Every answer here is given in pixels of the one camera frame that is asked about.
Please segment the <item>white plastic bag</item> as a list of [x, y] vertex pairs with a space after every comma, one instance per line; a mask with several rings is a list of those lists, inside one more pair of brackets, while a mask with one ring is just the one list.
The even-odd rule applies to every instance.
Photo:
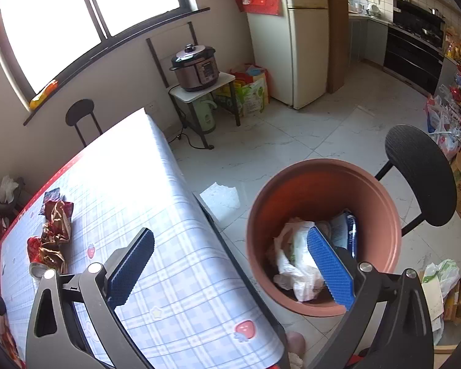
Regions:
[[284, 225], [266, 252], [269, 263], [277, 271], [273, 282], [285, 291], [293, 291], [298, 302], [315, 300], [325, 287], [323, 276], [307, 247], [307, 235], [312, 227], [317, 227], [324, 236], [330, 236], [327, 222], [308, 222], [295, 217]]

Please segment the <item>blue probiotic powder packet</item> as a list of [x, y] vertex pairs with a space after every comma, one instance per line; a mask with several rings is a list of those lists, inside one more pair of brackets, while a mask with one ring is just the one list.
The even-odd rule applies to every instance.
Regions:
[[330, 241], [336, 248], [348, 250], [351, 256], [357, 258], [357, 219], [349, 210], [344, 210], [329, 221]]

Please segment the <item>brown wrapper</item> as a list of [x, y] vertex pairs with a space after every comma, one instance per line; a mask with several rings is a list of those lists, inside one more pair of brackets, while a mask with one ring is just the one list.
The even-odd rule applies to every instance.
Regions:
[[45, 204], [45, 223], [42, 225], [42, 233], [27, 240], [30, 262], [41, 263], [47, 268], [66, 273], [67, 264], [61, 248], [70, 242], [73, 210], [73, 202], [59, 200], [48, 201]]

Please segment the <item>small dark blue wrapper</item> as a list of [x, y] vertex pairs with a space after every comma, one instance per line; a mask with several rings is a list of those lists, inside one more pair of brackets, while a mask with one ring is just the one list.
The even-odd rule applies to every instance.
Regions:
[[45, 192], [39, 214], [42, 216], [45, 215], [46, 205], [48, 202], [59, 202], [59, 201], [64, 201], [64, 199], [65, 199], [65, 195], [61, 193], [60, 188], [54, 188], [54, 189], [51, 189]]

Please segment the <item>crushed red can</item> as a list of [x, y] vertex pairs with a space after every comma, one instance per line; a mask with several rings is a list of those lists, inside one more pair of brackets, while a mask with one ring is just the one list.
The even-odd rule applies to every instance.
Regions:
[[44, 274], [49, 270], [47, 265], [40, 262], [31, 262], [29, 264], [29, 272], [32, 277], [40, 281]]

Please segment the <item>black kitchen stove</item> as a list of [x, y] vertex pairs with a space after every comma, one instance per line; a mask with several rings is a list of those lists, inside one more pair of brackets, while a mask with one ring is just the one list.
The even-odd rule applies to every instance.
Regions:
[[384, 68], [425, 94], [433, 94], [443, 65], [446, 23], [438, 11], [408, 0], [392, 0]]

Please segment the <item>blue plaid tablecloth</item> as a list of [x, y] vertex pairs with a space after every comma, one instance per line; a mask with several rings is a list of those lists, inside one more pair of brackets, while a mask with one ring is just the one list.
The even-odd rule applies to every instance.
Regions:
[[[66, 273], [29, 272], [36, 194], [0, 242], [0, 290], [28, 368], [286, 368], [282, 326], [230, 257], [157, 125], [140, 110], [47, 184], [74, 203]], [[141, 228], [155, 249], [126, 303], [106, 301], [106, 261]]]

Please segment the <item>terracotta plastic bin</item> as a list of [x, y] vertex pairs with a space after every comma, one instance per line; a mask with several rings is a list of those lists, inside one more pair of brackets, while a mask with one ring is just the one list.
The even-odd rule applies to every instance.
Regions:
[[401, 248], [396, 205], [380, 181], [352, 163], [315, 158], [283, 169], [259, 192], [246, 229], [250, 268], [274, 302], [304, 316], [344, 314], [327, 288], [300, 302], [293, 290], [275, 283], [279, 271], [272, 251], [282, 248], [291, 226], [302, 235], [315, 229], [325, 238], [353, 230], [357, 262], [369, 262], [380, 272], [396, 269]]

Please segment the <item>black stool near bin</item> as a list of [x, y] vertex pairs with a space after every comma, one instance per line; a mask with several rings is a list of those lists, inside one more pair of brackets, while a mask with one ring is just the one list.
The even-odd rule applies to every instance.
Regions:
[[452, 219], [457, 192], [451, 165], [446, 156], [419, 128], [396, 125], [385, 137], [386, 164], [376, 174], [381, 180], [396, 168], [413, 191], [420, 214], [401, 229], [406, 236], [423, 222], [442, 227]]

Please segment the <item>black stool by window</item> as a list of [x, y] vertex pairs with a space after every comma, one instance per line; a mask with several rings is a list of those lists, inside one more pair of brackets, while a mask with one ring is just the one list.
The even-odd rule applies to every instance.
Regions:
[[96, 119], [96, 115], [94, 114], [95, 104], [94, 101], [88, 98], [80, 99], [76, 101], [66, 112], [65, 115], [65, 123], [70, 128], [75, 128], [77, 135], [81, 139], [81, 143], [85, 148], [87, 143], [78, 127], [78, 122], [85, 118], [90, 117], [94, 122], [96, 129], [100, 135], [103, 134], [103, 131], [99, 125], [99, 122]]

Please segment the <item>green kettle under table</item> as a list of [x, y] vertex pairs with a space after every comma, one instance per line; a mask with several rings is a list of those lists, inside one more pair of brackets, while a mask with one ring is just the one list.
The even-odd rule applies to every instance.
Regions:
[[202, 97], [192, 102], [196, 116], [204, 134], [215, 130], [213, 111], [217, 109], [215, 102], [207, 97]]

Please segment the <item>small white side table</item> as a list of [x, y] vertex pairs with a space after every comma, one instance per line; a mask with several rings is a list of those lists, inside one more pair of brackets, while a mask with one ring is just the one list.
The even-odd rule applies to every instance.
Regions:
[[[174, 85], [167, 88], [171, 102], [180, 119], [182, 126], [181, 130], [184, 131], [186, 128], [189, 128], [200, 137], [202, 147], [193, 146], [194, 149], [212, 150], [215, 148], [213, 145], [209, 144], [206, 139], [206, 135], [215, 130], [215, 124], [207, 129], [202, 127], [205, 122], [205, 116], [201, 114], [202, 109], [199, 107], [206, 106], [206, 110], [223, 108], [233, 115], [237, 127], [241, 125], [241, 114], [235, 91], [235, 80], [235, 75], [220, 72], [216, 83], [204, 90], [189, 92], [182, 88], [181, 85]], [[214, 101], [213, 93], [223, 87], [229, 88], [230, 103]], [[177, 138], [181, 139], [183, 135], [183, 132], [181, 132]]]

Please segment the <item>yellow orange bag on sill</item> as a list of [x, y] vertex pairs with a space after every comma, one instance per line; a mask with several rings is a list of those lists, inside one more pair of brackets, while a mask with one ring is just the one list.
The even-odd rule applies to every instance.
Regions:
[[58, 87], [56, 79], [50, 81], [33, 99], [30, 100], [30, 110], [35, 111]]

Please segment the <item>green printed shopping bag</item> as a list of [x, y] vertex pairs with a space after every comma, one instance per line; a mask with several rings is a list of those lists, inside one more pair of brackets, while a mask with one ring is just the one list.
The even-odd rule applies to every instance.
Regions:
[[269, 103], [268, 72], [254, 64], [241, 64], [230, 70], [235, 76], [234, 88], [241, 117], [262, 113]]

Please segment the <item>white refrigerator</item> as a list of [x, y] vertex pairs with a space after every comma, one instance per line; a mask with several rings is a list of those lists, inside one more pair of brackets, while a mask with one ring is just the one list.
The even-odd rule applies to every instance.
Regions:
[[299, 110], [325, 93], [328, 0], [278, 0], [277, 14], [247, 14], [255, 64], [274, 99]]

